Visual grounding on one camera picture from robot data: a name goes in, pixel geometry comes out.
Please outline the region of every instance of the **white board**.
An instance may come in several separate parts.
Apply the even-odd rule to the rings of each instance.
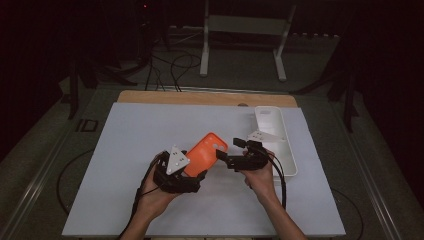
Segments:
[[[282,108],[298,173],[287,183],[287,211],[308,236],[344,235],[337,207],[299,108]],[[254,108],[115,103],[65,224],[65,236],[116,236],[128,222],[150,161],[173,145],[190,150],[208,132],[241,154],[234,137],[255,126]],[[240,173],[218,161],[198,193],[175,199],[148,236],[260,237],[275,231]]]

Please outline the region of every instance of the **metal frame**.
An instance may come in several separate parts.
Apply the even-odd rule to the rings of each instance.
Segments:
[[[224,31],[238,33],[256,33],[281,36],[280,45],[274,49],[275,67],[277,69],[278,80],[286,81],[287,76],[284,70],[281,55],[290,31],[296,6],[292,5],[287,19],[266,19],[266,18],[246,18],[233,16],[219,16],[209,14],[209,0],[205,0],[205,18],[203,27],[203,51],[200,64],[200,76],[208,75],[209,65],[209,31]]]

